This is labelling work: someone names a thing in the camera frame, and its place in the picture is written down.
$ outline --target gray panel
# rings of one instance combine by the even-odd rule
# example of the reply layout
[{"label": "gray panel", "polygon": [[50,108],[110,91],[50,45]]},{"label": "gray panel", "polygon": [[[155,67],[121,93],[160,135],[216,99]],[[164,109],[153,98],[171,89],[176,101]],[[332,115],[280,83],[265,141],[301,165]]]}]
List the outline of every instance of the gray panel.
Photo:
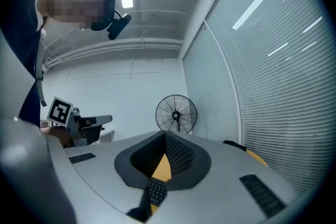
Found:
[{"label": "gray panel", "polygon": [[73,164],[59,143],[59,139],[49,135],[46,138],[58,179],[71,201],[78,223],[109,223],[111,219],[116,223],[134,223],[133,219],[120,212],[116,207],[111,206],[109,201],[104,200],[86,183],[83,177],[74,169]]},{"label": "gray panel", "polygon": [[[95,158],[74,164],[78,173],[76,174],[88,184],[90,191],[93,190],[113,208],[125,213],[138,205],[143,191],[126,186],[114,169],[114,158],[120,151],[155,133],[151,132],[113,143],[68,148],[65,152],[68,156],[87,152],[96,155]],[[263,212],[239,180],[239,177],[247,174],[256,174],[285,205],[290,204],[297,197],[296,191],[285,179],[246,152],[195,135],[178,132],[175,134],[207,150],[212,160],[211,168],[205,178],[194,188],[169,191],[158,211],[147,223],[258,223],[266,220]],[[55,146],[60,147],[59,143],[57,145],[49,143],[51,152],[54,151]],[[58,164],[57,170],[63,169],[60,166],[60,160],[56,158],[53,158],[53,161]],[[66,159],[62,161],[66,166],[70,164]],[[63,173],[62,180],[72,181],[74,180],[72,177],[74,177],[72,172]]]},{"label": "gray panel", "polygon": [[123,139],[113,143],[103,143],[83,147],[65,149],[67,156],[72,157],[91,152],[95,158],[75,163],[73,166],[83,180],[105,201],[127,213],[130,209],[138,207],[143,190],[129,187],[114,169],[115,157],[124,149],[133,146],[150,137],[155,132],[135,136],[132,139]]},{"label": "gray panel", "polygon": [[208,24],[236,83],[245,146],[304,191],[334,154],[332,25],[320,0],[263,0],[235,30],[253,2],[219,0]]},{"label": "gray panel", "polygon": [[223,58],[203,27],[183,59],[189,98],[197,109],[193,134],[238,143],[238,117],[233,88]]}]

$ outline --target fan guard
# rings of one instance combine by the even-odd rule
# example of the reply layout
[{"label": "fan guard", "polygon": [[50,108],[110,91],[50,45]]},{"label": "fan guard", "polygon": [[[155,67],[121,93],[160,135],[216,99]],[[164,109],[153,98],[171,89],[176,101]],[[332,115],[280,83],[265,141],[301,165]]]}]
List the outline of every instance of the fan guard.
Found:
[{"label": "fan guard", "polygon": [[189,133],[197,121],[197,110],[194,103],[179,94],[170,95],[159,103],[155,119],[161,130]]}]

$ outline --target white ceiling beam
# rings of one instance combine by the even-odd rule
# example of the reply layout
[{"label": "white ceiling beam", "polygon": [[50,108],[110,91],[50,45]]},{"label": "white ceiling beam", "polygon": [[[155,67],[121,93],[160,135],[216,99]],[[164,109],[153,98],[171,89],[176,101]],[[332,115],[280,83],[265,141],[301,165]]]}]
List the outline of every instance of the white ceiling beam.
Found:
[{"label": "white ceiling beam", "polygon": [[140,0],[140,9],[142,10],[141,12],[141,22],[146,23],[148,21],[148,13],[145,12],[145,10],[148,8],[148,0]]},{"label": "white ceiling beam", "polygon": [[177,14],[183,14],[183,15],[187,15],[188,13],[186,12],[180,12],[178,10],[168,10],[168,9],[147,9],[147,10],[130,10],[127,11],[127,13],[132,14],[132,13],[143,13],[143,12],[166,12],[166,13],[177,13]]},{"label": "white ceiling beam", "polygon": [[52,57],[53,55],[57,54],[58,52],[60,52],[61,50],[64,49],[70,49],[72,50],[73,48],[71,47],[71,44],[68,44],[67,42],[62,44],[61,46],[57,46],[52,52],[50,52],[49,54],[45,54],[44,58],[48,58],[48,57]]},{"label": "white ceiling beam", "polygon": [[[151,46],[144,46],[145,49],[170,49],[170,50],[180,50],[181,46],[176,46],[176,45],[151,45]],[[104,50],[95,50],[95,51],[91,51],[88,53],[83,53],[80,55],[74,55],[72,57],[68,57],[62,60],[58,60],[54,61],[52,63],[49,64],[45,64],[45,67],[47,69],[49,69],[50,67],[56,66],[60,63],[63,62],[67,62],[67,61],[72,61],[72,60],[76,60],[76,59],[80,59],[83,57],[87,57],[87,56],[93,56],[93,55],[97,55],[97,54],[102,54],[102,53],[106,53],[106,52],[111,52],[111,51],[119,51],[119,50],[129,50],[129,49],[142,49],[141,45],[140,46],[133,46],[133,47],[117,47],[117,48],[108,48],[108,49],[104,49]]]},{"label": "white ceiling beam", "polygon": [[73,29],[67,31],[66,33],[62,34],[61,36],[59,36],[58,38],[56,38],[52,42],[50,42],[44,49],[48,48],[50,45],[52,45],[53,43],[55,43],[56,41],[58,41],[59,39],[61,39],[62,37],[64,37],[65,35],[71,33],[74,30],[79,30],[79,29],[78,28],[73,28]]},{"label": "white ceiling beam", "polygon": [[67,57],[71,57],[73,55],[80,55],[81,53],[89,53],[91,51],[95,51],[97,48],[100,50],[103,50],[104,47],[109,48],[110,46],[113,46],[113,48],[135,48],[139,46],[142,48],[141,42],[146,42],[146,45],[144,47],[151,47],[151,43],[155,43],[157,46],[166,46],[166,45],[172,45],[174,48],[180,48],[183,41],[179,39],[170,39],[170,38],[125,38],[125,39],[117,39],[117,40],[110,40],[105,42],[100,42],[92,45],[88,45],[79,49],[72,50],[70,52],[67,52],[65,54],[59,55],[55,57],[54,59],[50,61],[45,61],[44,64],[48,67],[51,66],[54,62],[57,60],[65,60]]},{"label": "white ceiling beam", "polygon": [[172,25],[128,25],[124,28],[123,31],[134,28],[169,28],[169,29],[178,29],[176,26]]}]

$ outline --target fan stand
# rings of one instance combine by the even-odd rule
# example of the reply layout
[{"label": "fan stand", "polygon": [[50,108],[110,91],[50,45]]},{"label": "fan stand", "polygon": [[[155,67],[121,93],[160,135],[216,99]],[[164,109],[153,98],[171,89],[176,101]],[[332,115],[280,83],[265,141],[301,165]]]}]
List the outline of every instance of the fan stand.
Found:
[{"label": "fan stand", "polygon": [[180,124],[180,118],[181,118],[181,113],[179,111],[174,111],[172,114],[173,120],[177,122],[177,130],[180,132],[181,131],[181,124]]}]

